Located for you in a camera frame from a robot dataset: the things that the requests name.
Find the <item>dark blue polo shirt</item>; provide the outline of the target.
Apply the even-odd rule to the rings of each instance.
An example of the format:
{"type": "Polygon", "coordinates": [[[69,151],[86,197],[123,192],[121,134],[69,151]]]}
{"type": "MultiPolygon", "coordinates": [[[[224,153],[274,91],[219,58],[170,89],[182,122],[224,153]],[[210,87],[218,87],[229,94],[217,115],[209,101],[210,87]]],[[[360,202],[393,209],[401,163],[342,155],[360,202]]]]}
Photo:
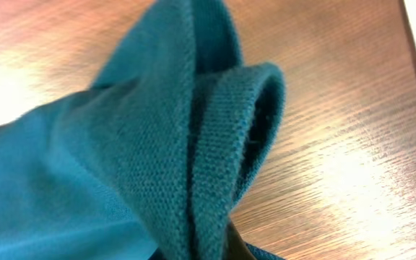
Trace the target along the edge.
{"type": "Polygon", "coordinates": [[[0,126],[0,259],[226,259],[284,97],[223,2],[155,2],[90,88],[0,126]]]}

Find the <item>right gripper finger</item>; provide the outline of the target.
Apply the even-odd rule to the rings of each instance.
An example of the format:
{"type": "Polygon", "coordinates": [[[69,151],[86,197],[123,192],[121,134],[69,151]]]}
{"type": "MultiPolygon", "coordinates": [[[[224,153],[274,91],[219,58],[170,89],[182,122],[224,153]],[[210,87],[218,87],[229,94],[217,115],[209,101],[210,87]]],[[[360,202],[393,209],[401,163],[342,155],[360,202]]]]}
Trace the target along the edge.
{"type": "Polygon", "coordinates": [[[229,222],[227,225],[226,238],[227,253],[225,258],[227,260],[256,260],[256,257],[248,249],[233,222],[229,222]]]}

